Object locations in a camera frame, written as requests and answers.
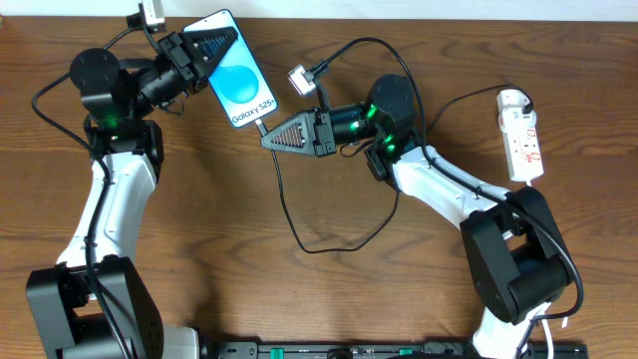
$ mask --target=green led light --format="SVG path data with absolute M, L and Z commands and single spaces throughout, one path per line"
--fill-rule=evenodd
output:
M 114 116 L 106 116 L 104 124 L 106 128 L 114 129 L 118 126 L 118 120 Z
M 377 107 L 375 106 L 375 104 L 370 104 L 370 110 L 368 110 L 368 114 L 366 115 L 366 118 L 370 120 L 373 116 L 375 116 L 376 113 L 377 113 Z

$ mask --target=white power strip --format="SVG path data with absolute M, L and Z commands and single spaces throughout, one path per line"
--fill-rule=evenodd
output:
M 498 126 L 505 142 L 509 178 L 524 181 L 543 174 L 540 147 L 536 133 L 536 112 L 523 113 L 529 99 L 519 90 L 503 90 L 496 97 Z

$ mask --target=smartphone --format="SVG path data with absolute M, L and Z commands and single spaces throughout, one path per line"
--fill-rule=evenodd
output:
M 237 30 L 237 41 L 232 44 L 208 82 L 230 123 L 240 128 L 277 110 L 278 105 L 232 14 L 228 10 L 220 10 L 186 26 L 183 31 L 229 26 Z

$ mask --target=wood grain surface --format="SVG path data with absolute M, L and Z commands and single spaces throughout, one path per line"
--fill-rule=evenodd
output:
M 169 19 L 179 30 L 194 19 Z M 638 338 L 638 25 L 472 21 L 252 20 L 239 25 L 280 104 L 273 127 L 315 104 L 286 79 L 360 36 L 381 36 L 415 75 L 428 118 L 461 94 L 513 81 L 534 99 L 546 196 L 585 284 L 585 303 L 556 339 L 582 340 L 593 358 L 635 357 Z M 42 357 L 25 295 L 78 224 L 90 187 L 87 154 L 30 108 L 82 50 L 102 46 L 124 19 L 8 18 L 0 28 L 0 357 Z M 114 48 L 150 56 L 140 34 Z M 377 77 L 400 73 L 378 45 L 331 67 L 334 105 L 363 99 Z M 508 180 L 495 94 L 450 108 L 429 141 L 461 168 Z M 138 246 L 137 268 L 163 321 L 215 338 L 264 341 L 470 337 L 482 305 L 460 233 L 402 195 L 395 219 L 357 253 L 307 255 L 290 233 L 270 153 L 257 131 L 233 130 L 212 91 L 182 118 L 154 113 L 165 162 Z M 81 132 L 85 109 L 64 83 L 45 113 Z M 357 243 L 392 207 L 362 157 L 281 156 L 286 197 L 310 248 Z M 553 311 L 575 298 L 569 288 Z M 542 339 L 540 330 L 535 337 Z

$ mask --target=white robotic arm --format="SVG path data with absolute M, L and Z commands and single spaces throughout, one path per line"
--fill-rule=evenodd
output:
M 428 155 L 448 173 L 464 180 L 473 187 L 505 199 L 508 189 L 477 179 L 443 159 L 432 146 L 427 146 Z M 456 228 L 476 211 L 486 211 L 496 203 L 477 196 L 474 192 L 449 179 L 437 169 L 428 165 L 421 148 L 415 148 L 401 156 L 393 165 L 398 189 L 407 195 L 420 199 L 450 221 Z M 512 237 L 510 231 L 503 234 L 503 240 Z M 529 311 L 526 320 L 513 325 L 498 320 L 487 308 L 484 310 L 480 328 L 473 337 L 473 346 L 482 357 L 511 359 L 525 335 L 529 320 L 543 314 L 550 303 L 540 304 Z
M 157 178 L 146 154 L 132 152 L 106 155 L 103 161 L 111 171 L 111 186 L 96 226 L 95 262 L 107 255 L 127 256 L 135 263 L 140 225 L 147 200 L 156 188 Z M 104 185 L 104 171 L 93 163 L 93 184 L 82 218 L 71 243 L 57 264 L 69 267 L 86 264 L 84 239 Z
M 481 187 L 484 191 L 502 199 L 505 199 L 505 194 L 509 192 L 507 188 L 486 183 L 452 165 L 432 146 L 427 146 L 427 151 L 431 159 L 437 159 L 439 166 L 472 186 Z M 430 166 L 421 148 L 415 148 L 401 155 L 401 159 L 393 165 L 392 170 L 397 187 L 403 193 L 420 199 L 456 228 L 460 228 L 461 222 L 473 212 L 488 210 L 496 205 L 493 201 L 477 196 Z

